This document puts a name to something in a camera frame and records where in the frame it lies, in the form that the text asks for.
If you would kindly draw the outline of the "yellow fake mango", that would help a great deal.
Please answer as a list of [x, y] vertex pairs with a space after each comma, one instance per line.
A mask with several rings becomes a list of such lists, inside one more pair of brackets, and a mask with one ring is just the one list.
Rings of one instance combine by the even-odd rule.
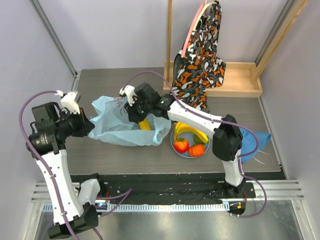
[[138, 125], [139, 125], [140, 129], [143, 131], [150, 131], [151, 130], [151, 126], [146, 118], [143, 121], [139, 122]]

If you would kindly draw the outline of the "light blue plastic bag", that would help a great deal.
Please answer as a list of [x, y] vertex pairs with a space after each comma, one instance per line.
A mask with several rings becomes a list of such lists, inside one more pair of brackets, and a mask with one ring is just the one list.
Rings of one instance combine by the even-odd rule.
[[150, 114], [146, 117], [150, 130], [143, 130], [128, 120], [124, 108], [127, 98], [101, 96], [94, 100], [97, 116], [90, 119], [94, 129], [88, 137], [120, 146], [159, 146], [171, 129], [171, 121]]

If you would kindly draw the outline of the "red fake tomato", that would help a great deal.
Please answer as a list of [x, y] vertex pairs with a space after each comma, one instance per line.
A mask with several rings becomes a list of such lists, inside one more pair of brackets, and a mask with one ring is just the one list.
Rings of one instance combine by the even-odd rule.
[[186, 138], [179, 137], [174, 140], [173, 148], [175, 149], [176, 152], [178, 152], [180, 154], [185, 153], [189, 149], [189, 142]]

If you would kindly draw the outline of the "yellow fake banana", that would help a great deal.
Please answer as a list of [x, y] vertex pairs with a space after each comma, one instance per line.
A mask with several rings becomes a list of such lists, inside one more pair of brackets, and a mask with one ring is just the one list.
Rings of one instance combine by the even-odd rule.
[[194, 127], [191, 127], [191, 126], [190, 126], [189, 130], [190, 130], [189, 132], [197, 135], [203, 142], [205, 142], [205, 144], [207, 144], [209, 142], [209, 137], [205, 133], [203, 133], [203, 132], [199, 131], [198, 129], [195, 129]]
[[173, 130], [173, 139], [177, 140], [178, 136], [182, 133], [189, 132], [190, 131], [190, 126], [183, 123], [183, 122], [177, 122], [174, 126]]

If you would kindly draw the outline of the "orange fake pumpkin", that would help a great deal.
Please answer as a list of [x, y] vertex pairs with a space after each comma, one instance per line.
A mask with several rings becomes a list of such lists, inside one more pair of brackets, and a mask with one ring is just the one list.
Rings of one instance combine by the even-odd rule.
[[196, 144], [188, 149], [188, 154], [191, 158], [197, 158], [202, 156], [205, 153], [205, 146], [203, 144]]

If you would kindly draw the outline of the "green fake lime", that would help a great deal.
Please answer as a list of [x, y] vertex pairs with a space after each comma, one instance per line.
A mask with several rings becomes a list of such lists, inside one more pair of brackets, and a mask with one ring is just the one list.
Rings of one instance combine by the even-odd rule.
[[202, 145], [205, 145], [206, 143], [203, 142], [197, 135], [193, 135], [193, 141], [195, 144], [202, 144]]

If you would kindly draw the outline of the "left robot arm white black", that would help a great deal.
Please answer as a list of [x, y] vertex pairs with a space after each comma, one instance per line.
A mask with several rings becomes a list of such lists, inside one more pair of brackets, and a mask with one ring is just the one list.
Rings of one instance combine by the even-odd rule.
[[67, 163], [66, 139], [82, 138], [94, 129], [83, 108], [72, 113], [56, 102], [48, 102], [31, 109], [34, 122], [28, 139], [36, 152], [31, 155], [38, 164], [53, 208], [53, 226], [48, 229], [51, 240], [60, 240], [94, 229], [98, 226], [96, 200], [106, 196], [107, 187], [100, 175], [94, 173], [81, 178], [74, 187]]

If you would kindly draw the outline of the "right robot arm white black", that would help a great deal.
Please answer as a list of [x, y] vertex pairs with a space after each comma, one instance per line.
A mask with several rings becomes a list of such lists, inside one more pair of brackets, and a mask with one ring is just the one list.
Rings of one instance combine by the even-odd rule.
[[127, 98], [124, 108], [130, 122], [140, 123], [154, 115], [187, 124], [207, 135], [212, 140], [213, 154], [223, 164], [226, 193], [233, 198], [243, 193], [246, 180], [239, 168], [243, 136], [232, 115], [215, 116], [190, 107], [173, 95], [160, 96], [148, 83], [124, 86], [119, 95]]

